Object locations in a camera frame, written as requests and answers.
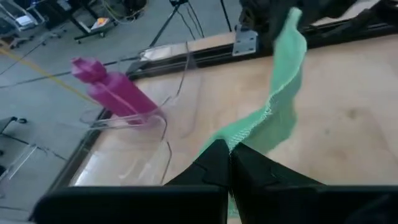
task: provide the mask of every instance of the green mesh fabric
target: green mesh fabric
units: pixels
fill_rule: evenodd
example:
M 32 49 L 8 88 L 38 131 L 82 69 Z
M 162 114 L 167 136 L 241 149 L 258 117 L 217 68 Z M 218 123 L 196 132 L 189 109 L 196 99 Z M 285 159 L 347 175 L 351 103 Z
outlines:
M 301 87 L 302 63 L 307 51 L 307 42 L 297 30 L 301 13 L 297 8 L 290 10 L 284 28 L 275 41 L 274 69 L 265 105 L 221 128 L 209 138 L 201 152 L 214 140 L 224 139 L 230 151 L 243 142 L 265 154 L 290 136 L 296 121 L 294 96 Z M 239 216 L 232 198 L 228 215 Z

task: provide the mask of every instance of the pink bottle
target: pink bottle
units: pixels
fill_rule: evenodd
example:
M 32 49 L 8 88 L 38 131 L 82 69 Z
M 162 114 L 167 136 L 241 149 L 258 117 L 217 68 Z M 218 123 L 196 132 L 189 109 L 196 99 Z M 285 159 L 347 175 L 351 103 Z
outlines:
M 158 110 L 150 100 L 125 74 L 106 72 L 101 62 L 90 58 L 74 58 L 72 74 L 84 83 L 89 83 L 87 93 L 106 109 L 119 117 L 146 114 Z M 132 120 L 130 124 L 142 121 Z

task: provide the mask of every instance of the wooden table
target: wooden table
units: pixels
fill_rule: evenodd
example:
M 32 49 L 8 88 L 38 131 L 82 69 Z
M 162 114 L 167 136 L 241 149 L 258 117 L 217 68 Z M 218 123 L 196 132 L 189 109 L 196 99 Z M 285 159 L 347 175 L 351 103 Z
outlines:
M 232 40 L 233 34 L 225 34 L 199 40 L 190 47 L 202 49 Z M 293 134 L 266 156 L 325 184 L 398 184 L 395 49 L 398 36 L 390 35 L 309 50 L 303 85 L 295 99 L 298 118 Z M 187 137 L 168 138 L 173 156 L 164 182 L 188 167 L 217 129 L 264 104 L 271 70 L 272 57 L 266 57 L 189 74 L 202 77 L 196 123 Z M 156 99 L 168 91 L 166 83 L 179 77 L 150 78 L 137 85 Z M 188 90 L 182 94 L 189 95 Z M 71 185 L 132 185 L 118 181 L 115 177 L 120 174 L 113 167 L 143 152 L 132 150 L 113 157 L 101 154 L 120 139 L 122 134 L 104 132 Z

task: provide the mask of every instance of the concrete floor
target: concrete floor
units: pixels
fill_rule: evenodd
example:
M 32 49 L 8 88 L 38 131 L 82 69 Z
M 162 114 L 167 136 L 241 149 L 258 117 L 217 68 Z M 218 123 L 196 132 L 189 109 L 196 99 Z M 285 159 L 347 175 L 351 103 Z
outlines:
M 206 36 L 228 31 L 219 1 L 191 0 L 190 2 L 196 10 Z M 231 23 L 235 25 L 241 10 L 238 0 L 225 0 L 225 3 Z M 105 16 L 102 8 L 96 6 L 95 9 Z M 196 33 L 185 7 L 181 7 L 180 11 Z M 79 30 L 71 23 L 66 23 L 65 28 L 68 32 L 62 39 L 50 40 L 46 46 L 41 46 L 38 40 L 33 40 L 12 52 L 24 56 L 26 60 L 34 62 L 49 73 L 68 71 L 70 59 L 77 56 L 96 57 L 102 62 L 110 62 L 146 48 L 171 12 L 172 7 L 168 1 L 149 0 L 142 17 L 133 23 L 111 29 L 104 39 L 90 37 L 78 45 L 73 37 L 80 34 Z M 80 13 L 80 20 L 89 22 L 88 18 L 86 12 Z M 157 45 L 186 40 L 192 38 L 180 16 L 176 15 Z M 109 69 L 117 70 L 118 66 Z M 27 65 L 0 54 L 0 86 L 38 77 L 41 75 Z M 71 75 L 59 79 L 85 92 L 85 86 Z M 10 125 L 5 133 L 51 148 L 65 158 L 71 156 L 84 133 L 84 129 L 65 124 L 77 123 L 84 111 L 96 108 L 95 105 L 48 79 L 0 88 L 0 95 L 2 96 L 0 118 L 20 116 L 29 120 L 28 124 Z M 26 150 L 24 145 L 18 142 L 4 138 L 0 141 L 2 142 L 0 149 L 6 152 L 0 157 L 0 164 L 10 164 L 23 150 Z M 42 151 L 35 151 L 11 180 L 3 180 L 0 183 L 0 193 L 3 195 L 0 198 L 0 219 L 26 220 L 36 201 L 50 187 L 64 164 L 65 161 L 51 153 L 46 155 Z

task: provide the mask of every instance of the tripod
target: tripod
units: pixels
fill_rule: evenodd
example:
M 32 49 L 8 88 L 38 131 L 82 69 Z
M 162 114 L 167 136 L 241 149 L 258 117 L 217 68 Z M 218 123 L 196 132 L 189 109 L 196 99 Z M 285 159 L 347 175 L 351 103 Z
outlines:
M 204 37 L 204 35 L 203 35 L 203 30 L 202 30 L 201 25 L 200 25 L 200 23 L 199 23 L 198 17 L 197 17 L 197 15 L 196 15 L 195 11 L 193 10 L 192 6 L 191 6 L 190 3 L 188 2 L 188 0 L 169 0 L 169 1 L 170 1 L 171 5 L 174 7 L 174 9 L 173 9 L 172 13 L 168 16 L 167 20 L 164 22 L 163 26 L 160 28 L 160 30 L 158 31 L 158 33 L 156 34 L 156 36 L 155 36 L 155 38 L 153 39 L 153 41 L 149 44 L 149 48 L 153 47 L 153 46 L 156 44 L 156 42 L 158 41 L 158 39 L 160 38 L 160 36 L 163 34 L 163 31 L 166 29 L 166 27 L 168 26 L 168 24 L 170 23 L 170 21 L 173 19 L 173 16 L 175 15 L 175 13 L 179 13 L 178 9 L 180 8 L 180 6 L 181 6 L 182 4 L 185 4 L 185 3 L 188 3 L 188 4 L 189 4 L 189 6 L 190 6 L 190 8 L 191 8 L 191 10 L 192 10 L 192 12 L 193 12 L 193 15 L 195 16 L 195 18 L 196 18 L 196 20 L 197 20 L 197 22 L 198 22 L 199 28 L 200 28 L 200 30 L 201 30 L 201 36 Z M 193 35 L 193 33 L 192 33 L 192 30 L 191 30 L 191 28 L 189 28 L 189 26 L 188 26 L 187 22 L 185 21 L 184 17 L 181 15 L 181 13 L 179 13 L 179 14 L 180 14 L 180 16 L 181 16 L 181 18 L 182 18 L 184 24 L 188 27 L 188 29 L 189 29 L 189 31 L 190 31 L 190 33 L 191 33 L 193 39 L 195 39 L 195 37 L 194 37 L 194 35 Z

